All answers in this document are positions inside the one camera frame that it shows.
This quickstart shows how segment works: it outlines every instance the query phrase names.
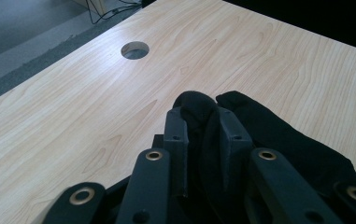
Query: wood grain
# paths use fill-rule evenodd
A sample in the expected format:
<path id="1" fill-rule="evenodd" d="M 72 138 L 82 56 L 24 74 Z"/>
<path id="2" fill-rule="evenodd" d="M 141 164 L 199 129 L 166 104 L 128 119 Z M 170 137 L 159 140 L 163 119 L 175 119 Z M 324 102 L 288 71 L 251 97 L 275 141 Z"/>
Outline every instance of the wood grain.
<path id="1" fill-rule="evenodd" d="M 123 58 L 131 41 L 150 53 Z M 159 0 L 0 97 L 0 223 L 128 176 L 190 90 L 241 91 L 356 169 L 356 48 L 218 0 Z"/>

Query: wooden desk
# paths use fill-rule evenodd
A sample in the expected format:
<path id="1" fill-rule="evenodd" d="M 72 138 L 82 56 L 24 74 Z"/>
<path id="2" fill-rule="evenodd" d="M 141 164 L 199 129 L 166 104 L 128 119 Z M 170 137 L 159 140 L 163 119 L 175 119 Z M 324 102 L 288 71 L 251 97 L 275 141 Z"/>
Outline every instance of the wooden desk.
<path id="1" fill-rule="evenodd" d="M 131 41 L 150 53 L 123 58 Z M 188 90 L 241 91 L 356 168 L 356 48 L 220 0 L 159 0 L 0 97 L 0 223 L 128 176 Z"/>

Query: floor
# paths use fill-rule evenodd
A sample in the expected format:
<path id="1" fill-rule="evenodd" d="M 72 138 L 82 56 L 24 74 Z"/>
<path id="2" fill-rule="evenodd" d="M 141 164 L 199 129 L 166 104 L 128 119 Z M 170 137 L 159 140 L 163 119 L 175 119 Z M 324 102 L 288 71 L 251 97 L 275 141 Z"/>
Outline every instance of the floor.
<path id="1" fill-rule="evenodd" d="M 87 8 L 73 0 L 0 0 L 0 77 L 91 27 Z"/>

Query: desk surface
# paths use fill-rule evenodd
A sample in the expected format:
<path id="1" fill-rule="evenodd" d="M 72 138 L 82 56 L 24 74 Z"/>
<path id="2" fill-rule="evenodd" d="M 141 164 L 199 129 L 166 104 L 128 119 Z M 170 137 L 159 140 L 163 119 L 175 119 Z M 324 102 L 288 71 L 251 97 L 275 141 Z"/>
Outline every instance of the desk surface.
<path id="1" fill-rule="evenodd" d="M 131 41 L 150 53 L 123 58 Z M 0 97 L 0 223 L 128 176 L 188 90 L 241 91 L 356 169 L 356 48 L 219 0 L 159 0 Z"/>

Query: grey carpet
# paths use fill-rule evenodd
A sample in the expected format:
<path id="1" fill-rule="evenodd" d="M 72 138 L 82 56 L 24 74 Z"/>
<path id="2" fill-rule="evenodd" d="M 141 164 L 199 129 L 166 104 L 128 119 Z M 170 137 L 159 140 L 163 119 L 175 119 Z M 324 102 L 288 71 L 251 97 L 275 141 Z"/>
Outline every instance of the grey carpet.
<path id="1" fill-rule="evenodd" d="M 23 83 L 28 78 L 34 76 L 38 72 L 62 59 L 64 56 L 88 43 L 92 39 L 96 38 L 103 32 L 107 31 L 111 27 L 125 20 L 132 14 L 134 14 L 137 9 L 124 11 L 121 14 L 116 15 L 111 20 L 102 21 L 94 27 L 80 35 L 76 35 L 69 38 L 64 43 L 58 45 L 54 49 L 48 50 L 43 55 L 33 59 L 29 63 L 24 64 L 18 69 L 6 74 L 0 78 L 0 96 L 7 91 L 15 88 L 16 86 Z"/>

